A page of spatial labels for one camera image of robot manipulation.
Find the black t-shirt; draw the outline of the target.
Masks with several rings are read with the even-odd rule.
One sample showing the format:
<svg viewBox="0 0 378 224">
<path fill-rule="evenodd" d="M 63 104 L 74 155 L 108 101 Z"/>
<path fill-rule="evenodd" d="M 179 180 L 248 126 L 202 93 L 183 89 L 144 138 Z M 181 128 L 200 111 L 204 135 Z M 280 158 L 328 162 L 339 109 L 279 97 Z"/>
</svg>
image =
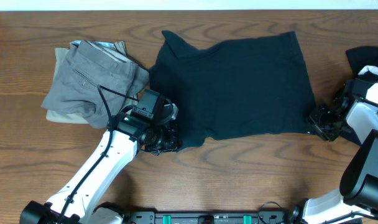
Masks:
<svg viewBox="0 0 378 224">
<path fill-rule="evenodd" d="M 164 44 L 150 68 L 150 88 L 178 107 L 183 147 L 206 138 L 311 133 L 315 107 L 297 36 L 225 40 L 200 50 L 163 31 Z"/>
</svg>

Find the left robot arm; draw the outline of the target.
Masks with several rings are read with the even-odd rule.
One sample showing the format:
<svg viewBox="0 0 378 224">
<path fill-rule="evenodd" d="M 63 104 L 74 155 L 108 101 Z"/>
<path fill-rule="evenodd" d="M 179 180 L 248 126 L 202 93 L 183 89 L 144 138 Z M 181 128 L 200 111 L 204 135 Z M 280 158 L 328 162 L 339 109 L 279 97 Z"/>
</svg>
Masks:
<svg viewBox="0 0 378 224">
<path fill-rule="evenodd" d="M 158 156 L 181 148 L 177 113 L 168 98 L 146 90 L 136 105 L 110 115 L 107 131 L 80 170 L 44 204 L 29 202 L 20 223 L 123 223 L 123 212 L 98 202 L 139 151 Z"/>
</svg>

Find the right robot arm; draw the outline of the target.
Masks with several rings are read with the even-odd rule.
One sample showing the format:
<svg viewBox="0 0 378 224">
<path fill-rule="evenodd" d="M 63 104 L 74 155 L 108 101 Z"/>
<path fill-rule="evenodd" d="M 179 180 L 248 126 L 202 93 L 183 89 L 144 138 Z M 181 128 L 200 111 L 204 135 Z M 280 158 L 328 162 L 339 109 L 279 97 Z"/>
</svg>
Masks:
<svg viewBox="0 0 378 224">
<path fill-rule="evenodd" d="M 347 81 L 333 100 L 308 116 L 324 141 L 344 132 L 354 133 L 361 146 L 341 178 L 340 186 L 296 206 L 287 223 L 360 223 L 378 221 L 378 81 Z"/>
</svg>

